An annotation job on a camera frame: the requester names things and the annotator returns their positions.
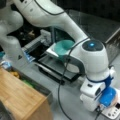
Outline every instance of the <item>green object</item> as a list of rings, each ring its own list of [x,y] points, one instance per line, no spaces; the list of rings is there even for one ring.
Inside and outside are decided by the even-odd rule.
[[[54,52],[57,53],[59,59],[63,61],[63,56],[65,53],[70,50],[70,48],[74,45],[74,41],[72,40],[62,40],[56,43],[54,47]]]
[[[34,88],[34,86],[33,86],[30,82],[28,82],[27,80],[23,80],[23,82],[24,82],[25,84],[27,84],[28,86]]]

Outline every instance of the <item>black cable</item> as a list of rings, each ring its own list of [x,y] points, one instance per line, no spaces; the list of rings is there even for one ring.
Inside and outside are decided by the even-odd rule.
[[[67,66],[68,66],[68,63],[69,63],[69,61],[70,61],[70,58],[69,58],[69,57],[70,57],[71,52],[74,50],[74,48],[75,48],[77,45],[79,45],[80,43],[86,41],[87,39],[88,39],[88,38],[85,38],[84,40],[82,40],[82,41],[76,43],[76,44],[70,49],[69,54],[68,54],[68,56],[67,56],[67,58],[66,58],[65,69],[64,69],[64,71],[63,71],[63,74],[62,74],[61,79],[60,79],[60,82],[59,82],[59,87],[58,87],[58,103],[59,103],[59,106],[60,106],[62,112],[64,113],[64,115],[65,115],[69,120],[72,120],[72,119],[71,119],[71,118],[67,115],[67,113],[64,111],[64,109],[63,109],[63,107],[62,107],[62,104],[61,104],[61,101],[60,101],[60,87],[61,87],[61,81],[63,81],[65,72],[66,72],[66,70],[67,70]]]
[[[47,11],[46,9],[44,9],[40,4],[38,4],[38,2],[36,1],[36,0],[34,0],[35,2],[36,2],[36,4],[42,9],[42,10],[44,10],[45,12],[47,12],[48,14],[50,14],[50,15],[53,15],[53,16],[56,16],[56,15],[61,15],[61,14],[63,14],[63,13],[65,13],[65,11],[63,11],[63,12],[60,12],[60,13],[51,13],[51,12],[49,12],[49,11]]]
[[[98,117],[101,115],[101,113],[102,113],[102,111],[99,111],[99,112],[97,113],[97,115],[96,115],[96,117],[95,117],[95,120],[98,119]]]

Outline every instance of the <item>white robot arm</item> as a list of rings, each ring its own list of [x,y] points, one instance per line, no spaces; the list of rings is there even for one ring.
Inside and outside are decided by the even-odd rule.
[[[75,42],[88,38],[63,10],[50,0],[8,0],[8,2],[13,2],[29,23],[34,26],[60,27],[66,31]],[[9,41],[10,38],[7,37],[8,33],[18,29],[22,25],[22,17],[18,13],[13,13],[10,7],[7,6],[0,10],[0,19],[2,21],[5,20],[7,23],[7,27],[4,22],[0,24],[0,36],[3,38],[0,40],[0,44],[4,48],[7,56],[12,57],[12,59],[10,57],[8,58],[13,62],[16,62],[20,56],[25,58],[16,38],[14,38],[11,44],[11,41]],[[111,81],[113,78],[111,77],[111,73],[113,72],[110,72],[111,70],[108,68],[108,58],[105,47],[101,42],[87,40],[74,49],[71,53],[71,58],[82,61],[84,64],[86,79],[81,87],[81,92],[83,93],[82,100],[88,110],[94,111],[99,104],[99,99],[103,91],[109,88],[110,82],[106,84],[106,81]]]

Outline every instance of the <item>blue light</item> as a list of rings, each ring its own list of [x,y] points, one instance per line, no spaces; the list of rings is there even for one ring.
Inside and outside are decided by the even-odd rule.
[[[90,47],[93,47],[93,46],[95,46],[95,44],[94,43],[90,43]]]

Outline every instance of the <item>wooden table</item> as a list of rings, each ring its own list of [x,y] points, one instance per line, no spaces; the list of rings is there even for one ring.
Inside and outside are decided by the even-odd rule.
[[[16,120],[53,120],[47,98],[2,68],[0,100]]]

